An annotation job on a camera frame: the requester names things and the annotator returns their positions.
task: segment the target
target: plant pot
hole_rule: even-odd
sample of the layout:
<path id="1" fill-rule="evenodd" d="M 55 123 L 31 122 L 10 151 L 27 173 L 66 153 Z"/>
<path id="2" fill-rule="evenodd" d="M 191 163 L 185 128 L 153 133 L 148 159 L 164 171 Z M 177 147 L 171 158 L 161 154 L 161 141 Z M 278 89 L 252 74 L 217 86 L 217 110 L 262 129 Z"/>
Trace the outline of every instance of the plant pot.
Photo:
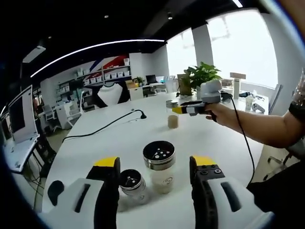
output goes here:
<path id="1" fill-rule="evenodd" d="M 197 86 L 196 88 L 197 100 L 201 100 L 201 88 Z"/>

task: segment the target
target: white table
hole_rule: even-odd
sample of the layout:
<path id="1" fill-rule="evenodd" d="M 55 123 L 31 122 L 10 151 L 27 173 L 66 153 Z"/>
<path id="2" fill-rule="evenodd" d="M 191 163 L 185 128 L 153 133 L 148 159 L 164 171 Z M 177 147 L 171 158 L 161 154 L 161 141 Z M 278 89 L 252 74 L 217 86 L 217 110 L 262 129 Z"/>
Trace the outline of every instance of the white table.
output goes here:
<path id="1" fill-rule="evenodd" d="M 150 203 L 130 209 L 117 215 L 118 228 L 194 228 L 194 210 L 189 181 L 189 156 L 211 157 L 228 177 L 238 179 L 247 185 L 252 175 L 252 164 L 244 137 L 213 121 L 204 115 L 190 117 L 179 116 L 179 128 L 169 130 L 165 101 L 176 99 L 176 93 L 160 94 L 83 114 L 69 135 L 91 133 L 114 119 L 130 112 L 142 109 L 147 118 L 139 118 L 134 113 L 112 124 L 99 133 L 77 139 L 67 139 L 60 147 L 47 178 L 42 211 L 48 212 L 53 206 L 47 191 L 54 180 L 61 180 L 65 187 L 79 177 L 86 177 L 95 161 L 119 156 L 121 171 L 134 168 L 140 171 L 150 186 L 149 175 L 144 165 L 142 150 L 150 142 L 166 140 L 175 146 L 176 180 L 174 190 L 154 197 Z M 239 110 L 244 110 L 244 99 L 236 100 Z M 262 102 L 268 114 L 268 98 Z M 263 145 L 248 139 L 255 166 L 260 158 Z"/>

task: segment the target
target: stainless steel cup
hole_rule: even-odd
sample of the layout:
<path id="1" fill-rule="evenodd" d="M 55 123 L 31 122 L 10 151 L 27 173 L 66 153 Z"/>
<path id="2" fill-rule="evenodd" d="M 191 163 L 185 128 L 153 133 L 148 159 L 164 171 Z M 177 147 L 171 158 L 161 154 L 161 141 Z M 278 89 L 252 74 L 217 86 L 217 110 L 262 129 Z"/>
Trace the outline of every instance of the stainless steel cup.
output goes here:
<path id="1" fill-rule="evenodd" d="M 145 180 L 135 169 L 127 169 L 121 172 L 120 187 L 123 193 L 139 204 L 145 204 L 149 200 Z"/>
<path id="2" fill-rule="evenodd" d="M 154 189 L 162 194 L 169 193 L 173 189 L 174 180 L 174 146 L 166 141 L 151 142 L 144 148 L 143 156 Z"/>

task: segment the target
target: green leaves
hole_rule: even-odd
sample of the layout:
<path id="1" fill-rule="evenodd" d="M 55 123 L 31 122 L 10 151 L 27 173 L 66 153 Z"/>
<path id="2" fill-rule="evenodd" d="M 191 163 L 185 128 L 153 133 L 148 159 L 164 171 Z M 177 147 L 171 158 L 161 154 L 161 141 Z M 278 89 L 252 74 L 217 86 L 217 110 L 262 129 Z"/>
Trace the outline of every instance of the green leaves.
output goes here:
<path id="1" fill-rule="evenodd" d="M 214 65 L 208 65 L 206 63 L 200 62 L 200 66 L 188 67 L 188 69 L 184 70 L 184 72 L 189 76 L 190 81 L 188 79 L 184 80 L 186 84 L 190 84 L 190 87 L 196 90 L 197 86 L 200 87 L 202 83 L 208 82 L 214 79 L 221 79 L 217 69 Z"/>

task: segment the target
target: sleeve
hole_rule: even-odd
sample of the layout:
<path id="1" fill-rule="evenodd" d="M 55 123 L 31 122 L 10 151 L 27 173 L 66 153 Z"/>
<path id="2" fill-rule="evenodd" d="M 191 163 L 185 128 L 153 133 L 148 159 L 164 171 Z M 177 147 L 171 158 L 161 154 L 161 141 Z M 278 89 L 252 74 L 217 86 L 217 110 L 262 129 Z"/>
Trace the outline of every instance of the sleeve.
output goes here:
<path id="1" fill-rule="evenodd" d="M 295 89 L 289 112 L 296 119 L 305 123 L 305 69 L 303 69 L 300 82 Z"/>

